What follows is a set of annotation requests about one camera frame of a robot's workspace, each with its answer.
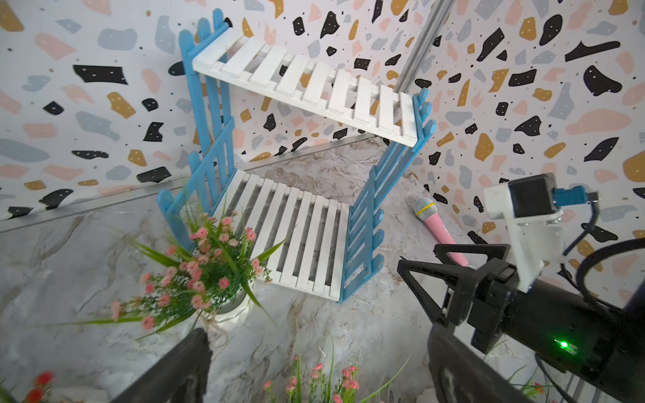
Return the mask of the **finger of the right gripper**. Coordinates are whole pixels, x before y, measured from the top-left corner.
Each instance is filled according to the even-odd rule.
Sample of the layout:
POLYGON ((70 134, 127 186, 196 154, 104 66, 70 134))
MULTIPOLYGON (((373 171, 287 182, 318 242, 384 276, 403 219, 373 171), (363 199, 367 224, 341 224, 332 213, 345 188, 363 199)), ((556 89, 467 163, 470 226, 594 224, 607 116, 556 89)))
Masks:
POLYGON ((413 293, 431 324, 458 327, 465 320, 455 300, 460 285, 474 272, 468 266, 406 260, 398 262, 398 275, 413 293))
POLYGON ((482 255, 486 261, 492 259, 507 260, 511 245, 506 243, 491 244, 452 244, 439 243, 434 246, 434 254, 445 265, 466 267, 469 263, 465 255, 482 255))

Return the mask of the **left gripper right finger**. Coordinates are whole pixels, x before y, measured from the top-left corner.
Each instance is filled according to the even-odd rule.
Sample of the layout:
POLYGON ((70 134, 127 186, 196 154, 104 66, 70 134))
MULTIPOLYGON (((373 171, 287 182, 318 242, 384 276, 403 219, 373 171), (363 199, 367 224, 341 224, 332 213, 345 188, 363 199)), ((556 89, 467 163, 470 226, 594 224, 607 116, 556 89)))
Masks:
POLYGON ((431 328, 428 357, 440 402, 529 401, 445 327, 431 328))

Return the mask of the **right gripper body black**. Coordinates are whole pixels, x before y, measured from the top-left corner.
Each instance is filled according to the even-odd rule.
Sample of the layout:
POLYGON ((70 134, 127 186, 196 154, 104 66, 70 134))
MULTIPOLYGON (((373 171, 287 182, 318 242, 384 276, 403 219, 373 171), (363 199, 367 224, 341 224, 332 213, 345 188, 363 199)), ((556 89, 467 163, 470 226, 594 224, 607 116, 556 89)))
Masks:
POLYGON ((487 354, 502 335, 505 310, 517 292, 517 268, 492 259, 477 270, 458 266, 455 270, 458 273, 448 277, 443 303, 446 326, 453 330, 468 322, 475 329, 470 344, 487 354))

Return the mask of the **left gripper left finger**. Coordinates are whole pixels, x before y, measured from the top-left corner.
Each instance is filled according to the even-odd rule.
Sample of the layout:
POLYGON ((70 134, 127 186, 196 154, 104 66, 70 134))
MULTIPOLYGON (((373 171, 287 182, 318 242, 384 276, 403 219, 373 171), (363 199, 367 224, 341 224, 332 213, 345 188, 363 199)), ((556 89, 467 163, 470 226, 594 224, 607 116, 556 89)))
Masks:
POLYGON ((197 328, 113 401, 203 402, 211 357, 208 334, 197 328))

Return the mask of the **pink flower pot back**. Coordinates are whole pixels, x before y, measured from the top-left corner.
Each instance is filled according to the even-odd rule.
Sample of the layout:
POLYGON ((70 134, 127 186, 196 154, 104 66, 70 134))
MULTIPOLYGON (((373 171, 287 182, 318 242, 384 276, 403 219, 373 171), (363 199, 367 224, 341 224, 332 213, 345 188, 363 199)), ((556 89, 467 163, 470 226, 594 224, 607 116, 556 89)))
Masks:
POLYGON ((132 240, 131 245, 161 265, 164 272, 144 273, 141 295, 113 302, 108 318, 88 324, 137 322, 146 334, 154 334, 192 317, 212 315, 240 292, 257 302, 251 284, 255 280, 270 280, 266 265, 283 243, 255 251, 258 233, 253 228, 236 233, 235 217, 234 213, 217 218, 204 212, 189 212, 184 221, 190 229, 189 245, 182 247, 174 240, 166 252, 132 240))

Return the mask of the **pink flower pot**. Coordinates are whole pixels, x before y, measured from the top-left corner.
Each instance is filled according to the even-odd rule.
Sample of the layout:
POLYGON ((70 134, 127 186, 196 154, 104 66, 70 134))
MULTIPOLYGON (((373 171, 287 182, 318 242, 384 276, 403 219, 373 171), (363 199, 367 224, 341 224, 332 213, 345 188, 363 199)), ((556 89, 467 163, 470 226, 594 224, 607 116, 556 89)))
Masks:
POLYGON ((253 228, 236 233, 235 217, 234 213, 217 218, 204 212, 189 212, 184 221, 190 229, 189 245, 182 247, 174 240, 166 252, 132 240, 131 245, 161 265, 164 272, 144 273, 141 295, 113 302, 108 318, 88 324, 137 322, 146 334, 154 334, 192 317, 212 315, 240 292, 257 302, 251 284, 255 280, 270 280, 266 265, 283 243, 255 251, 258 233, 253 228))
POLYGON ((294 354, 292 371, 284 381, 283 387, 278 388, 275 379, 268 379, 262 384, 261 389, 265 393, 265 402, 381 402, 382 393, 389 390, 409 360, 404 361, 391 379, 359 399, 359 368, 353 364, 341 368, 339 377, 335 378, 335 345, 332 344, 329 367, 324 362, 316 362, 308 368, 303 364, 302 356, 294 354))

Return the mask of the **blue white wooden rack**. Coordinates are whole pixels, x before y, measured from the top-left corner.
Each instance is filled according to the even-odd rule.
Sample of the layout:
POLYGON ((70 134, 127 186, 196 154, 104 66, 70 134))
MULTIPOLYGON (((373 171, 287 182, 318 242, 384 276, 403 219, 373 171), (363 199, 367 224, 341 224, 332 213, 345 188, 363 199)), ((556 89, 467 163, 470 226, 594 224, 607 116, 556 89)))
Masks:
POLYGON ((230 27, 220 10, 179 36, 201 151, 178 194, 157 202, 178 250, 197 249, 197 212, 256 233, 254 256, 276 285, 344 302, 383 267, 383 202, 433 135, 428 91, 394 92, 230 27), (236 167, 230 91, 244 89, 388 141, 354 201, 331 195, 348 172, 329 149, 236 167))

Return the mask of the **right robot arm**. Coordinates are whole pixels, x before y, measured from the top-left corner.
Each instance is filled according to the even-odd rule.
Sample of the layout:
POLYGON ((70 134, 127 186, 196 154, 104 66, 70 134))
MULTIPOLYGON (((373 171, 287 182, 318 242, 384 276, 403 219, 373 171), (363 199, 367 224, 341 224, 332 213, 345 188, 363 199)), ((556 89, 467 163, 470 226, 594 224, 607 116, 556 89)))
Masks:
POLYGON ((482 401, 517 398, 481 359, 506 335, 541 364, 571 372, 618 401, 643 401, 644 292, 634 293, 623 308, 611 308, 585 284, 594 266, 643 246, 642 239, 631 239, 587 256, 576 273, 578 293, 542 280, 522 292, 507 244, 439 244, 434 263, 400 260, 398 274, 433 324, 433 379, 448 369, 458 383, 479 389, 482 401))

